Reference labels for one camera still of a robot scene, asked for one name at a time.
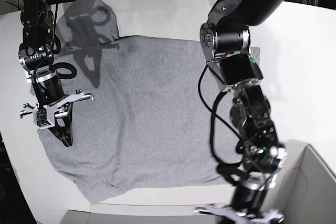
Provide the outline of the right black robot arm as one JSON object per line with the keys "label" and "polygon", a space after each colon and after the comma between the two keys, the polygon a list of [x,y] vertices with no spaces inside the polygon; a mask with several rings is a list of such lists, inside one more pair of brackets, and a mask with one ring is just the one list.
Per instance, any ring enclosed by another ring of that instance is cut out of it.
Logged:
{"label": "right black robot arm", "polygon": [[71,147],[73,104],[94,97],[91,93],[76,90],[66,94],[62,80],[73,79],[77,69],[70,63],[54,62],[61,51],[55,34],[56,17],[48,0],[23,0],[20,15],[23,24],[23,42],[18,58],[24,69],[27,83],[31,84],[37,103],[24,104],[19,116],[33,115],[34,124],[40,130],[49,130],[64,146]]}

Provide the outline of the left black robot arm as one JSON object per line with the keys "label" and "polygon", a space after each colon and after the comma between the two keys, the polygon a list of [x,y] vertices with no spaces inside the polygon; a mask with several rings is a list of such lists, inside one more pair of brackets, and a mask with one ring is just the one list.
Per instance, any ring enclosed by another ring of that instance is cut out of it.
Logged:
{"label": "left black robot arm", "polygon": [[[200,214],[219,216],[223,223],[281,223],[278,209],[261,209],[267,192],[276,183],[287,151],[278,140],[271,119],[271,107],[260,82],[263,74],[252,56],[250,27],[264,22],[284,0],[218,0],[201,26],[199,38],[206,59],[205,70],[212,73],[219,87],[210,108],[209,145],[217,161],[217,172],[235,191],[225,207],[200,207]],[[223,161],[215,152],[215,123],[221,100],[233,93],[230,123],[238,137],[237,163]]]}

